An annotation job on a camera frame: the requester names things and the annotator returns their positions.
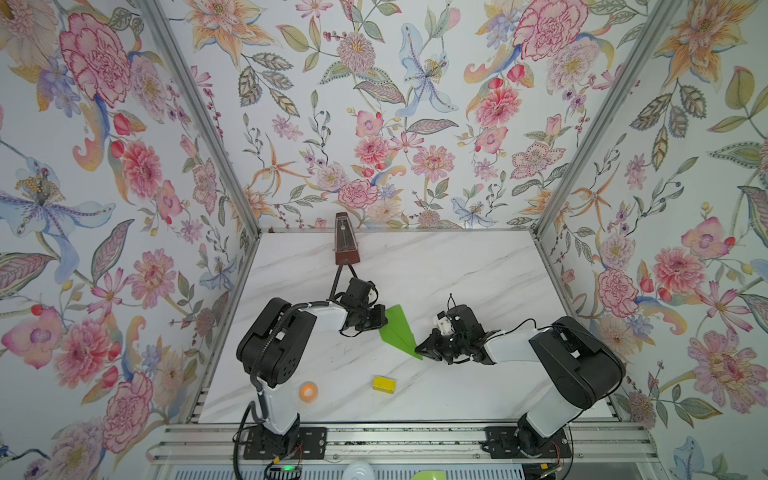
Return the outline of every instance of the wall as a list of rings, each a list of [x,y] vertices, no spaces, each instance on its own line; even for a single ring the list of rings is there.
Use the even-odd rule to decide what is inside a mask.
[[[544,243],[673,478],[763,478],[765,2],[689,0]]]
[[[530,227],[654,5],[162,3],[277,229]]]
[[[143,478],[250,237],[131,0],[0,2],[0,84],[0,478]]]

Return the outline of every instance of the orange ring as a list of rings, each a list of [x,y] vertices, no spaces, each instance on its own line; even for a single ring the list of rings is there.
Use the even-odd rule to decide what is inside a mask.
[[[304,403],[312,403],[317,400],[317,385],[313,382],[304,382],[299,387],[299,398]]]

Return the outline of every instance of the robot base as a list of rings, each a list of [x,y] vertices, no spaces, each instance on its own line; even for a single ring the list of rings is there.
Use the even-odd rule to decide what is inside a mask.
[[[304,460],[322,460],[326,454],[327,429],[321,427],[291,427],[285,435],[276,435],[258,425],[250,428],[243,450],[244,460],[272,460],[291,452],[296,445],[301,445],[301,452],[293,458]]]
[[[524,455],[520,449],[520,442],[515,436],[517,427],[486,427],[483,450],[491,454],[491,458],[557,458],[560,448],[560,458],[571,456],[571,444],[565,436],[565,430],[559,429],[547,442],[533,453]]]

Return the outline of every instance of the orange starfish-shaped flower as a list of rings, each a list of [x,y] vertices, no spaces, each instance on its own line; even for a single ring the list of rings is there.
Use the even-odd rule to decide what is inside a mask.
[[[614,170],[613,175],[611,175],[611,178],[609,178],[608,181],[605,182],[605,185],[600,187],[600,190],[598,190],[596,192],[593,192],[592,190],[589,190],[588,188],[583,188],[582,187],[582,188],[579,188],[578,190],[576,190],[574,193],[572,193],[571,195],[578,194],[579,192],[581,192],[581,199],[582,200],[586,200],[587,203],[585,203],[585,204],[583,204],[583,205],[581,205],[579,207],[574,208],[574,210],[578,210],[580,208],[582,208],[583,210],[580,211],[577,214],[571,215],[571,217],[578,217],[579,215],[584,215],[585,213],[587,213],[589,211],[590,208],[592,208],[592,205],[594,205],[594,209],[598,213],[598,223],[600,224],[600,228],[603,229],[603,231],[605,231],[605,228],[603,227],[603,219],[600,216],[600,204],[607,205],[608,208],[611,208],[611,205],[607,201],[603,200],[603,198],[600,196],[600,194],[602,194],[603,190],[605,190],[608,187],[608,185],[611,184],[611,181],[616,176],[616,172],[618,172],[618,166],[617,166],[616,170]]]
[[[284,174],[293,175],[294,177],[298,177],[298,178],[307,178],[307,177],[305,177],[304,175],[293,173],[292,171],[286,168],[287,165],[295,164],[296,163],[295,161],[286,162],[284,164],[278,164],[277,154],[275,153],[275,146],[272,145],[272,141],[270,140],[269,137],[267,137],[266,139],[270,142],[270,150],[272,151],[272,164],[267,168],[263,168],[262,170],[257,171],[253,175],[253,181],[250,182],[250,185],[248,187],[249,188],[252,187],[253,184],[256,183],[256,180],[259,178],[260,175],[265,175],[267,178],[269,178],[271,174],[274,174],[275,179],[277,181],[277,186],[275,187],[275,191],[272,193],[272,196],[274,197],[277,191],[280,189],[280,172],[283,172]]]

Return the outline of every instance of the black mounting plate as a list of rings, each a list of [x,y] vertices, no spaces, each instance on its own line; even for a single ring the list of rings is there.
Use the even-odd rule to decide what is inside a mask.
[[[299,442],[302,442],[301,453],[293,456],[292,460],[322,460],[326,454],[326,437],[328,429],[323,427],[299,427]],[[243,450],[244,460],[272,460],[275,455],[264,447],[261,429],[251,429],[245,440]]]
[[[485,445],[483,450],[491,454],[491,458],[530,458],[523,455],[518,447],[518,439],[515,437],[514,426],[509,427],[485,427]],[[558,450],[554,444],[560,448],[560,458],[569,458],[571,456],[571,444],[565,437],[565,430],[560,429],[555,433],[547,444],[539,450],[535,458],[557,458]]]

